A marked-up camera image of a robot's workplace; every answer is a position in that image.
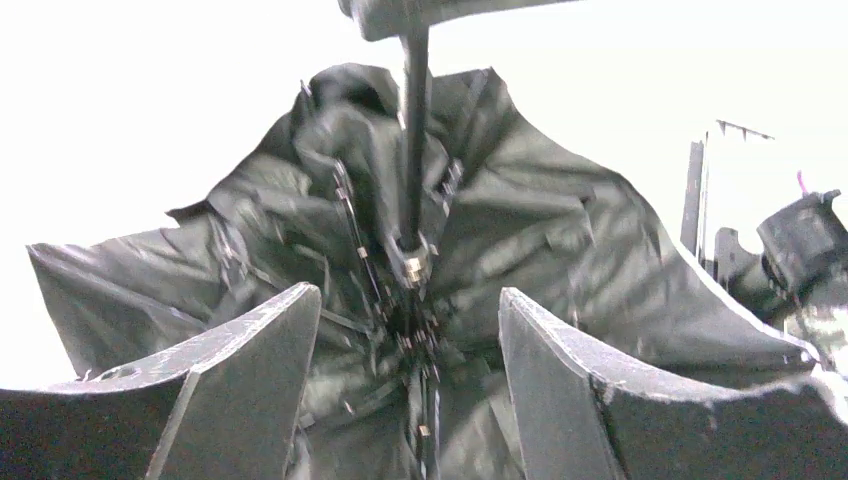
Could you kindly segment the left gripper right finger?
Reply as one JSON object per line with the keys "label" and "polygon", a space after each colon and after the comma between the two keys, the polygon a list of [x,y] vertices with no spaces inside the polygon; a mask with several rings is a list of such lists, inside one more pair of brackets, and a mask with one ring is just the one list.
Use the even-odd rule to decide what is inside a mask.
{"label": "left gripper right finger", "polygon": [[520,290],[500,342],[529,479],[843,479],[847,404],[837,381],[747,389],[637,360]]}

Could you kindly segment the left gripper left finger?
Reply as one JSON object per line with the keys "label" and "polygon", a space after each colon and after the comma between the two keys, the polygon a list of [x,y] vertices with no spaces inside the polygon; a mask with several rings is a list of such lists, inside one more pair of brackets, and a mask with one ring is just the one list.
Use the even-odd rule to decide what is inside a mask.
{"label": "left gripper left finger", "polygon": [[5,479],[280,479],[321,311],[299,283],[85,381],[1,393]]}

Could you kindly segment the lavender umbrella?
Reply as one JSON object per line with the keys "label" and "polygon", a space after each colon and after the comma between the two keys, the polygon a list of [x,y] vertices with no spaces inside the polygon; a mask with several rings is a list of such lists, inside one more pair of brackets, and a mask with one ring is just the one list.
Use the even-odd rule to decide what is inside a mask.
{"label": "lavender umbrella", "polygon": [[522,479],[503,288],[689,378],[812,368],[806,344],[680,253],[628,181],[523,118],[494,71],[431,76],[431,26],[515,2],[340,8],[366,40],[402,41],[404,86],[380,67],[328,68],[175,227],[28,247],[76,381],[308,283],[321,311],[280,479]]}

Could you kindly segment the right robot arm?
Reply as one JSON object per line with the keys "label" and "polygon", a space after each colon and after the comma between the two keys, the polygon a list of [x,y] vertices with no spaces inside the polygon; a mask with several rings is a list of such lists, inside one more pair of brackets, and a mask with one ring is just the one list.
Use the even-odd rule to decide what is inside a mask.
{"label": "right robot arm", "polygon": [[833,208],[838,189],[812,192],[757,227],[762,251],[735,229],[715,235],[714,279],[759,320],[803,340],[825,370],[847,374],[847,228]]}

